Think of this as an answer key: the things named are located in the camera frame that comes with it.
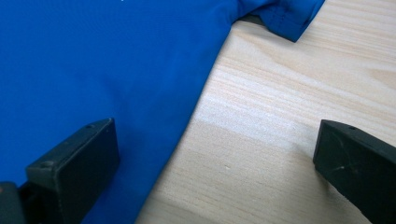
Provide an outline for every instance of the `blue fabric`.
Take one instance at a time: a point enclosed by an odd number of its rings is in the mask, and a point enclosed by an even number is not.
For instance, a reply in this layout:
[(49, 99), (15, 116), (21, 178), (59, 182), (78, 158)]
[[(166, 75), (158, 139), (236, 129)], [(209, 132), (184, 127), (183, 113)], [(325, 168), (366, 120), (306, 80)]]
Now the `blue fabric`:
[(0, 1), (0, 180), (113, 117), (121, 163), (85, 223), (131, 223), (249, 12), (296, 41), (324, 0)]

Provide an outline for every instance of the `light wood surface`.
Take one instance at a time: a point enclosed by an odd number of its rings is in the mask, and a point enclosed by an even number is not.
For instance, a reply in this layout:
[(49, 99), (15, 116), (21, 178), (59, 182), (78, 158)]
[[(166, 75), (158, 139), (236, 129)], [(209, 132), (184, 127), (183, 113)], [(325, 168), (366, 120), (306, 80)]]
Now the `light wood surface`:
[(237, 22), (136, 223), (369, 223), (314, 169), (321, 119), (396, 146), (396, 1), (327, 0), (295, 44)]

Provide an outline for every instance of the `black plastic part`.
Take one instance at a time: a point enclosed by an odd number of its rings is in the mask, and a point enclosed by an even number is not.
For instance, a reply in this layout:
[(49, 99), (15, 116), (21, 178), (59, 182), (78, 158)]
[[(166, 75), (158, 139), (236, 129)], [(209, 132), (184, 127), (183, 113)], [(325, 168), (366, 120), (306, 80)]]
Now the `black plastic part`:
[(84, 126), (29, 165), (19, 191), (0, 184), (0, 224), (80, 223), (119, 164), (114, 119)]
[(26, 223), (17, 186), (11, 182), (0, 182), (0, 223)]
[(355, 127), (320, 124), (315, 168), (373, 223), (396, 223), (396, 147)]

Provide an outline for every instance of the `folded blue cloth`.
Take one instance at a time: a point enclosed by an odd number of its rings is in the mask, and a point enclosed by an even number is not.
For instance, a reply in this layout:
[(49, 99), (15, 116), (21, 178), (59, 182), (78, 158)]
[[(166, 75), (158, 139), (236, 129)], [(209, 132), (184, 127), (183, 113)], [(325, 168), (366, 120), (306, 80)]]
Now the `folded blue cloth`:
[(0, 180), (81, 125), (115, 118), (120, 168), (85, 223), (132, 223), (234, 21), (296, 41), (324, 0), (0, 2)]

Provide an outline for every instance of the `wood grain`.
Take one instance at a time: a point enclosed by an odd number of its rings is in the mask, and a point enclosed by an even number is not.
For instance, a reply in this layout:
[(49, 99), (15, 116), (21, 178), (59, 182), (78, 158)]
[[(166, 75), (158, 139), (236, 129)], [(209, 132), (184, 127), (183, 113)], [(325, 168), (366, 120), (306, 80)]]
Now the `wood grain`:
[(295, 44), (237, 22), (136, 223), (369, 223), (312, 158), (321, 119), (396, 146), (395, 11), (327, 0)]

